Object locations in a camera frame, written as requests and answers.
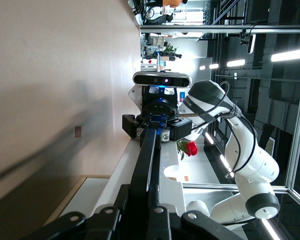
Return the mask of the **white oblong frame-mounted device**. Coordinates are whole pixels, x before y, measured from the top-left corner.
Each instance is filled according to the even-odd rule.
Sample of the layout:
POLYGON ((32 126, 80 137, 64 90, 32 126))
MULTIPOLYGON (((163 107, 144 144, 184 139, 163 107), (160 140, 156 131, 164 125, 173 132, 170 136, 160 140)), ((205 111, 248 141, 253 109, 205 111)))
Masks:
POLYGON ((247 45, 248 54, 252 54, 254 52, 256 37, 256 34, 247 34, 247 30, 245 28, 243 28, 240 33, 240 44, 247 45))

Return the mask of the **white mounting plate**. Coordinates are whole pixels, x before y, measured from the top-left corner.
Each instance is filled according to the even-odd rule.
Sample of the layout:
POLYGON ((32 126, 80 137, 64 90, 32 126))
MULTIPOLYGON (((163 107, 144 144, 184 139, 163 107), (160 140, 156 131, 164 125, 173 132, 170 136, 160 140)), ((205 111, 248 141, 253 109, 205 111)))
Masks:
POLYGON ((131 98, 131 100, 135 103, 135 105, 140 111, 142 111, 143 102, 142 89, 143 87, 141 85, 135 84, 128 92, 128 96, 131 98))

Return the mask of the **green potted plant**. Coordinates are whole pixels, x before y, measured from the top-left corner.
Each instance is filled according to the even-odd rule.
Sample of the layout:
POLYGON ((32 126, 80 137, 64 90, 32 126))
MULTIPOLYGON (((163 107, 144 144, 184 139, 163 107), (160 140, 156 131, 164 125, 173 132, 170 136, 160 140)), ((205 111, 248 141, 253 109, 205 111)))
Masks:
POLYGON ((163 57, 168 57, 169 61, 175 61, 176 59, 181 59, 182 54, 177 54, 176 53, 177 49, 178 49, 177 47, 174 47, 173 45, 167 42, 165 46, 165 50, 161 55, 163 57))

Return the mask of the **red rose with leaves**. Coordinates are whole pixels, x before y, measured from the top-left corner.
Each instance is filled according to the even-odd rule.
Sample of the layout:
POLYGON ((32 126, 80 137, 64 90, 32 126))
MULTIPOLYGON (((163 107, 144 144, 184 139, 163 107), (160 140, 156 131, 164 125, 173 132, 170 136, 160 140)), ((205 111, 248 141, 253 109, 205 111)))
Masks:
POLYGON ((195 156, 198 153, 198 148, 194 141, 178 141, 177 150, 178 153, 181 154, 181 160, 183 160, 185 156, 195 156))

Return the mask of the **aluminium frame post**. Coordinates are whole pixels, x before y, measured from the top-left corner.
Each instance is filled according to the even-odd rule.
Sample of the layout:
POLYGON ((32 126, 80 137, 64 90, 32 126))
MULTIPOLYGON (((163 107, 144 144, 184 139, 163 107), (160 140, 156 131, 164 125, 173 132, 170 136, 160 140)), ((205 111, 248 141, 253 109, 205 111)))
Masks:
POLYGON ((294 189, 300 158, 300 100, 285 178, 287 194, 300 206, 300 194, 294 189))

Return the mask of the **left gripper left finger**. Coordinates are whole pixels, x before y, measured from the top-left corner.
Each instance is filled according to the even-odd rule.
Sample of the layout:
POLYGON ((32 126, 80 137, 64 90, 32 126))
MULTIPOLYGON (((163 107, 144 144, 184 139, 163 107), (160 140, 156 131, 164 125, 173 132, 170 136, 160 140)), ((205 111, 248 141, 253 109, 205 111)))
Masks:
POLYGON ((87 218, 69 212, 34 231, 22 240, 115 240, 120 217, 128 203, 130 185, 121 185, 115 203, 87 218))

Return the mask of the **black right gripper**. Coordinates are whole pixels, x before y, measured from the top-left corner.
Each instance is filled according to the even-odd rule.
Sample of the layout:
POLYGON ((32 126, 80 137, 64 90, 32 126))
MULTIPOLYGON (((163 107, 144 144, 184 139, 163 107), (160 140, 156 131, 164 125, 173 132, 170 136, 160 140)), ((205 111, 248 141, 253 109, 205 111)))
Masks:
POLYGON ((167 99, 157 98, 140 105, 141 112, 137 117, 133 114, 122 115, 122 129, 132 139, 143 140, 147 128, 163 129, 162 142, 176 142, 192 132, 192 120, 187 118, 178 120, 176 106, 167 99))

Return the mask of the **aluminium frame beam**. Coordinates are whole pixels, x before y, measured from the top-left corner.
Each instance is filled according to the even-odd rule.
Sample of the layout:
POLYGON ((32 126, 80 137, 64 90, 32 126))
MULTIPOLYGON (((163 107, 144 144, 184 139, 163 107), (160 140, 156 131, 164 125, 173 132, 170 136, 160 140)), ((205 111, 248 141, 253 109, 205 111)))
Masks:
POLYGON ((141 33, 300 34, 300 25, 141 25, 141 33))

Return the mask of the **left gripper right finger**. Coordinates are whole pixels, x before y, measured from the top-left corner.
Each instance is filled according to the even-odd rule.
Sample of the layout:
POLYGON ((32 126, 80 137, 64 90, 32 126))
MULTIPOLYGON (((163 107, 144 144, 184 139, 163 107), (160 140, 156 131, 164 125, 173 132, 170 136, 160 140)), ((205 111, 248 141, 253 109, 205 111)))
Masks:
POLYGON ((198 210, 186 211, 182 187, 148 187, 147 240, 241 240, 198 210))

